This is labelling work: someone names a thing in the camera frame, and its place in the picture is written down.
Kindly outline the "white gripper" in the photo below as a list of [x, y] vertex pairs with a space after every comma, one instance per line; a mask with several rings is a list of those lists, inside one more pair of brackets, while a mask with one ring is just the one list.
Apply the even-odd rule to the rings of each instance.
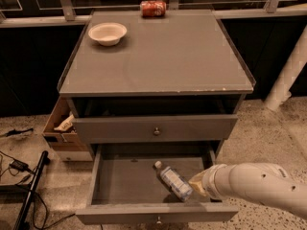
[[217, 171], [224, 167], [225, 164], [214, 165], [204, 172], [194, 175], [188, 183], [201, 196], [207, 196], [208, 194], [214, 200], [224, 200], [226, 196], [218, 191], [215, 179]]

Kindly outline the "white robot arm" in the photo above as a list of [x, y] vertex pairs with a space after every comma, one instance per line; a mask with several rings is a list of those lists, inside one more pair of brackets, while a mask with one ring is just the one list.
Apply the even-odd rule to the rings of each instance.
[[307, 219], [307, 185], [295, 182], [277, 164], [218, 164], [194, 175], [189, 184], [212, 199], [241, 198]]

